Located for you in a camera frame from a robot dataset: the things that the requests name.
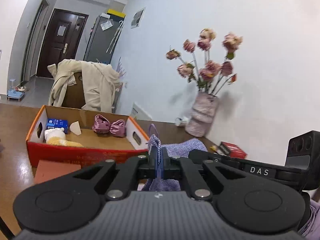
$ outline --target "floor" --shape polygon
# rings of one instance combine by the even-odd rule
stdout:
[[[41,108],[42,105],[48,104],[48,98],[53,85],[53,81],[53,79],[34,76],[25,85],[29,88],[29,90],[26,91],[23,99],[20,102],[15,99],[7,100],[7,95],[0,94],[0,103]]]

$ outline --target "blue carton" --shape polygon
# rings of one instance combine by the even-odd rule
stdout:
[[[68,133],[68,121],[54,118],[48,118],[47,129],[64,128],[64,133]]]

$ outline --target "pink vase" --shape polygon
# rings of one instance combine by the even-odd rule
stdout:
[[[211,127],[218,104],[217,97],[199,91],[191,110],[190,122],[186,125],[186,132],[195,137],[204,136]]]

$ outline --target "artificial flower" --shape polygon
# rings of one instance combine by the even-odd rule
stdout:
[[[200,32],[200,38],[212,41],[216,38],[216,33],[212,29],[205,28]]]
[[[176,51],[176,50],[170,50],[169,52],[167,52],[166,57],[169,60],[175,59],[177,57],[180,57],[180,52]]]
[[[194,52],[196,48],[196,43],[195,42],[190,42],[189,40],[186,40],[183,43],[183,49],[186,50],[187,52]]]
[[[207,64],[205,65],[205,67],[212,72],[213,75],[218,75],[220,69],[221,69],[221,65],[219,63],[215,63],[212,60],[208,60]]]
[[[237,81],[237,74],[234,74],[228,81],[228,85],[231,85],[233,82]]]
[[[228,50],[228,53],[234,53],[239,45],[242,43],[243,38],[235,36],[233,33],[229,33],[224,36],[223,46]]]
[[[210,39],[200,39],[198,41],[198,47],[202,50],[208,51],[211,48],[211,42]]]
[[[222,64],[221,74],[223,76],[231,75],[232,71],[233,71],[233,66],[230,61],[226,61],[225,63]]]
[[[199,75],[206,82],[212,81],[212,78],[214,78],[214,74],[210,70],[208,70],[207,68],[200,69]]]
[[[186,78],[190,74],[193,73],[193,70],[191,67],[188,67],[187,64],[183,64],[177,68],[179,74],[183,77]]]
[[[186,66],[189,67],[189,68],[192,68],[192,69],[195,68],[195,66],[193,66],[191,63],[186,63]]]

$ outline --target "table surface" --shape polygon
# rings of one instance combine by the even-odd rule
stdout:
[[[15,197],[33,185],[33,173],[29,163],[25,138],[38,113],[38,108],[0,104],[0,216],[16,235],[20,227],[12,211]],[[181,143],[193,138],[173,123],[137,120],[145,131],[153,123],[162,144]],[[212,142],[200,138],[209,149]],[[0,240],[6,238],[0,232]]]

